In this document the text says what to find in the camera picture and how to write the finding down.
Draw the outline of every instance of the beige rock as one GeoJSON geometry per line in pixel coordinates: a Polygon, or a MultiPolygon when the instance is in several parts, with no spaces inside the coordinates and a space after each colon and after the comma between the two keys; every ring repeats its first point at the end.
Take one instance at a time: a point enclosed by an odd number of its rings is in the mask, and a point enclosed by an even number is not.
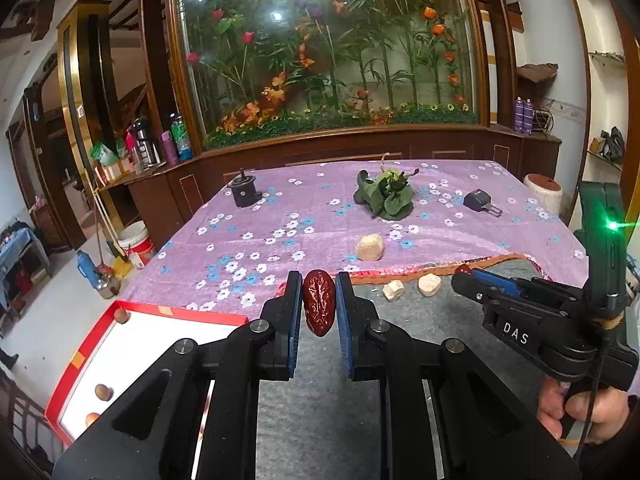
{"type": "Polygon", "coordinates": [[[382,292],[389,301],[397,300],[404,293],[404,285],[400,280],[393,280],[382,287],[382,292]]]}
{"type": "Polygon", "coordinates": [[[379,234],[363,236],[356,245],[356,256],[363,262],[375,262],[385,250],[385,242],[379,234]]]}
{"type": "Polygon", "coordinates": [[[440,276],[436,276],[435,274],[427,274],[422,276],[418,280],[418,288],[420,292],[426,296],[433,296],[436,292],[440,290],[440,285],[442,284],[442,279],[440,276]]]}

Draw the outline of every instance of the pink flower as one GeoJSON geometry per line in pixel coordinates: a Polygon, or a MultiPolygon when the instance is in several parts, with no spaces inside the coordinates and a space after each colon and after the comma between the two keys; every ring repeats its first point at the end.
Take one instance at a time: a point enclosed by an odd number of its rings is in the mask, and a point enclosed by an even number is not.
{"type": "Polygon", "coordinates": [[[242,42],[245,45],[252,44],[254,42],[255,32],[246,32],[242,35],[242,42]]]}

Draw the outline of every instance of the purple tablecloth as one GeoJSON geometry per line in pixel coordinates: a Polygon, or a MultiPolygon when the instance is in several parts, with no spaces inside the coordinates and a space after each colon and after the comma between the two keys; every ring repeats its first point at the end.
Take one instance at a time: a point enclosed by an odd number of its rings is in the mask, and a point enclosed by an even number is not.
{"type": "Polygon", "coordinates": [[[334,274],[368,270],[407,274],[423,266],[505,254],[525,254],[557,282],[582,286],[584,250],[567,227],[545,210],[499,164],[477,160],[389,161],[407,173],[414,211],[399,222],[372,219],[353,202],[356,176],[375,176],[379,162],[332,162],[255,171],[263,199],[240,209],[223,189],[196,212],[126,291],[127,300],[253,319],[290,270],[334,274]],[[481,188],[504,211],[501,218],[462,205],[481,188]],[[379,233],[385,251],[361,262],[361,236],[379,233]]]}

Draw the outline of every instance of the glass display case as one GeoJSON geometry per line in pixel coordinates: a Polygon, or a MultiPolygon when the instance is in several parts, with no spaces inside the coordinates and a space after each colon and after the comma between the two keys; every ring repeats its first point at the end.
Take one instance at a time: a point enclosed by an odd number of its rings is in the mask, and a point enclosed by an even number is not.
{"type": "Polygon", "coordinates": [[[176,0],[206,148],[368,124],[475,123],[467,0],[176,0]]]}

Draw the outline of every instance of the finger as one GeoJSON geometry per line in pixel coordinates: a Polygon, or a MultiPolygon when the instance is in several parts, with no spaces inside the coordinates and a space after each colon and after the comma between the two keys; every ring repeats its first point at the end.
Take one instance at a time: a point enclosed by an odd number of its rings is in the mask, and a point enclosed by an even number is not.
{"type": "Polygon", "coordinates": [[[542,410],[538,410],[538,420],[553,435],[554,439],[558,440],[562,436],[562,424],[559,420],[549,416],[542,410]]]}
{"type": "MultiPolygon", "coordinates": [[[[585,420],[589,407],[590,392],[574,395],[566,403],[566,412],[575,420],[585,420]]],[[[591,440],[605,441],[612,438],[624,425],[629,416],[626,393],[615,388],[600,390],[596,394],[589,432],[591,440]]]]}
{"type": "Polygon", "coordinates": [[[567,385],[546,376],[540,386],[538,409],[560,420],[564,416],[564,393],[567,385]]]}

